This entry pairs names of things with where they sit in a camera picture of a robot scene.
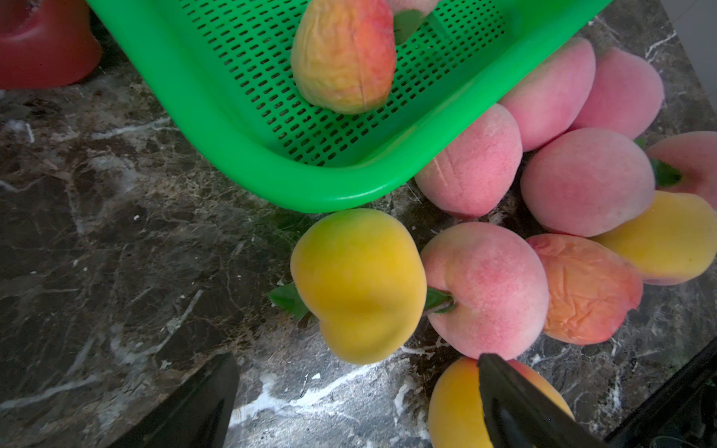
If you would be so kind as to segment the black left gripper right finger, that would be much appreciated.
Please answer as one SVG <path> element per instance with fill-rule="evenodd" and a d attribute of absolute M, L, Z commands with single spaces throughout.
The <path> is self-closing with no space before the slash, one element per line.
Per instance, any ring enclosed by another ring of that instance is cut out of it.
<path fill-rule="evenodd" d="M 478 358 L 485 426 L 495 447 L 604 447 L 496 354 Z"/>

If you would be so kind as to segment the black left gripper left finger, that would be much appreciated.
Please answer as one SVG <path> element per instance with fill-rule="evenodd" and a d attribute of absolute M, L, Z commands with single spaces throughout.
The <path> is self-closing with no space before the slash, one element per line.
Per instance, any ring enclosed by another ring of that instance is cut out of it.
<path fill-rule="evenodd" d="M 238 382 L 233 355 L 216 355 L 112 445 L 222 447 Z"/>

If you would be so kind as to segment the pink peach with stem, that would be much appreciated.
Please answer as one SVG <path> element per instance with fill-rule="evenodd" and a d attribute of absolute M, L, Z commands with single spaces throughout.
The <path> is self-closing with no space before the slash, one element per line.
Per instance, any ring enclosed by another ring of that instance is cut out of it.
<path fill-rule="evenodd" d="M 543 331 L 549 291 L 543 265 L 519 235 L 466 222 L 431 239 L 421 251 L 429 287 L 450 294 L 449 312 L 429 323 L 460 354 L 506 360 L 526 352 Z"/>

